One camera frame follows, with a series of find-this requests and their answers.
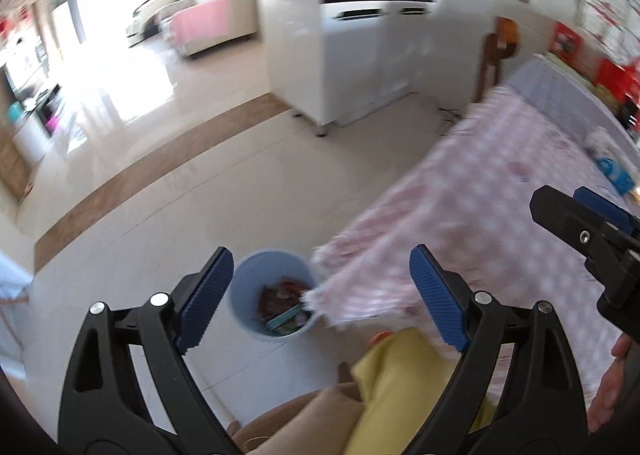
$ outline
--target wooden chair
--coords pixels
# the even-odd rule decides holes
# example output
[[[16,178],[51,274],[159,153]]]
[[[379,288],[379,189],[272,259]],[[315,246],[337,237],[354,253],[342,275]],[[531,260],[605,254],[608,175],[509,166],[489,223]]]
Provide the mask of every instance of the wooden chair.
[[[501,61],[515,56],[520,46],[520,34],[516,22],[509,18],[495,19],[495,32],[487,34],[480,56],[476,95],[472,102],[481,102],[487,88],[486,80],[489,67],[494,68],[493,83],[495,86],[502,79]]]

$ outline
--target cabinet leg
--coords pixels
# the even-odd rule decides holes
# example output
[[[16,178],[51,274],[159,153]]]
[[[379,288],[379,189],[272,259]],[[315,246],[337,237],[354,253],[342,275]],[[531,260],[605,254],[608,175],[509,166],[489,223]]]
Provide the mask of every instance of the cabinet leg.
[[[316,137],[324,137],[328,127],[328,124],[316,124]]]

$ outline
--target yellow pants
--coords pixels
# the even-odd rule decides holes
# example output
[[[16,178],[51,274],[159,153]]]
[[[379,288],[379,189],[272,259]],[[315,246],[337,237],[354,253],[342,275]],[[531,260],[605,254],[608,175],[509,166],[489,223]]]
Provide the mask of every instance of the yellow pants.
[[[353,368],[365,403],[344,455],[401,455],[447,386],[455,363],[441,358],[418,329],[377,343]],[[491,422],[482,404],[473,430]]]

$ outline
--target pink cloth on sofa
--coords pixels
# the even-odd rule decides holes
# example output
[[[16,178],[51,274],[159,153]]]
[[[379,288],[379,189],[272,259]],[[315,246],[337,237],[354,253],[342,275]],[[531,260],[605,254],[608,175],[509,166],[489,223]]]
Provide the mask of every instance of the pink cloth on sofa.
[[[228,32],[229,0],[211,0],[179,10],[171,19],[171,32],[176,46],[194,40],[219,38]]]

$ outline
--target human hand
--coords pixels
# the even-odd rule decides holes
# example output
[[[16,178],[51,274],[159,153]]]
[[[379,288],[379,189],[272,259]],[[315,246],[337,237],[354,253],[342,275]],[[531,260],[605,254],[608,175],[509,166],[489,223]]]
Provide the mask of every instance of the human hand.
[[[631,348],[631,338],[622,334],[611,349],[611,355],[616,359],[600,380],[600,388],[591,402],[587,412],[589,431],[596,432],[605,424],[616,409],[620,391],[625,380],[625,360]]]

